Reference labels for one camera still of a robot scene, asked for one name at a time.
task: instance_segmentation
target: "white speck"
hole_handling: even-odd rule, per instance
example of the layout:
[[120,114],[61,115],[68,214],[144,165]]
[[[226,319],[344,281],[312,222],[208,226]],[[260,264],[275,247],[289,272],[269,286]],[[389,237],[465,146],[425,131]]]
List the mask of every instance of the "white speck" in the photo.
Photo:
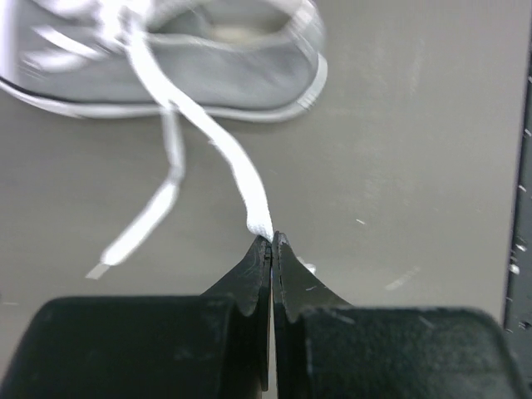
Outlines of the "white speck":
[[334,318],[340,320],[341,322],[344,322],[346,324],[355,324],[355,321],[352,318],[348,318],[347,316],[343,316],[340,313],[336,313],[335,311],[331,309],[324,309],[325,313],[327,313],[329,316],[333,316]]
[[398,278],[393,283],[389,283],[384,289],[387,291],[393,291],[394,289],[398,289],[402,285],[408,283],[412,277],[414,277],[416,274],[421,272],[421,268],[413,268],[412,270],[406,272],[404,275],[402,275],[400,278]]
[[428,321],[426,318],[424,318],[423,316],[420,316],[420,317],[419,317],[419,321],[422,322],[423,324],[425,324],[428,328],[432,328],[432,329],[435,328],[434,323],[429,322],[429,321]]
[[307,270],[312,273],[312,274],[316,274],[316,266],[314,266],[313,264],[308,264],[307,262],[304,261],[303,258],[301,258],[300,256],[298,256],[298,261],[301,262],[303,264],[303,266],[305,268],[307,268]]
[[516,264],[511,264],[510,265],[510,272],[513,273],[513,274],[519,274],[520,273],[520,269],[519,269],[519,266],[517,266]]

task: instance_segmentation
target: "white sole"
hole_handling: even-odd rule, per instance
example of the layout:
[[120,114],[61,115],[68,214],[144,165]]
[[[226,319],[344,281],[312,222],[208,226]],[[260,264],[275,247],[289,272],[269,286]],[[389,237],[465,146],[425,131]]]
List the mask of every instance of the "white sole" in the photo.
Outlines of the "white sole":
[[[325,81],[327,80],[328,75],[328,64],[325,57],[322,55],[319,55],[318,57],[318,71],[314,77],[313,83],[292,104],[276,110],[267,111],[244,111],[217,106],[206,106],[204,109],[213,117],[234,119],[237,121],[266,123],[293,119],[311,108],[325,87]],[[41,108],[42,110],[75,118],[121,119],[151,116],[159,113],[156,104],[82,104],[51,100],[49,98],[32,96],[24,93],[3,81],[0,81],[0,89],[18,100],[24,101],[37,108]]]

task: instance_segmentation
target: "shoelace aglet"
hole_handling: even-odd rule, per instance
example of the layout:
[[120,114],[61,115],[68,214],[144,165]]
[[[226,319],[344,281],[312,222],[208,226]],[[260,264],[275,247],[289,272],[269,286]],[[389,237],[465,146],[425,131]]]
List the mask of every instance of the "shoelace aglet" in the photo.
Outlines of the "shoelace aglet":
[[111,266],[107,264],[97,264],[88,274],[85,276],[85,278],[89,278],[91,280],[99,280],[103,274],[109,270]]

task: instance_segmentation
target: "shoe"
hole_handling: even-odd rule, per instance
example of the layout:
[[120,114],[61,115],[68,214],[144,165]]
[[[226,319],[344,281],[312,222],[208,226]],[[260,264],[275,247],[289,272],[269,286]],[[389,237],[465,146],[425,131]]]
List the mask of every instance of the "shoe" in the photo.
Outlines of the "shoe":
[[1,1],[5,91],[66,116],[161,115],[169,173],[88,278],[124,262],[173,208],[185,175],[179,115],[229,163],[249,231],[273,239],[257,170],[211,116],[282,121],[314,103],[327,63],[310,0]]
[[[284,121],[306,111],[322,91],[324,27],[310,1],[150,2],[147,44],[172,84],[210,115]],[[16,29],[3,39],[10,42],[0,69],[3,90],[67,116],[158,112],[122,51],[124,32],[116,16],[123,17],[131,1],[3,3],[4,36]]]

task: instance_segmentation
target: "shoe tongue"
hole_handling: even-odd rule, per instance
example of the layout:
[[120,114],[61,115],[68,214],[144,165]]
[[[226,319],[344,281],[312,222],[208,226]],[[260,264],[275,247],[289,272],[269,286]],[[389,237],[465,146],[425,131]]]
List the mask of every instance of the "shoe tongue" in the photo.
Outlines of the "shoe tongue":
[[213,0],[154,0],[154,6],[148,18],[150,30],[161,28],[180,15],[195,10],[202,4]]

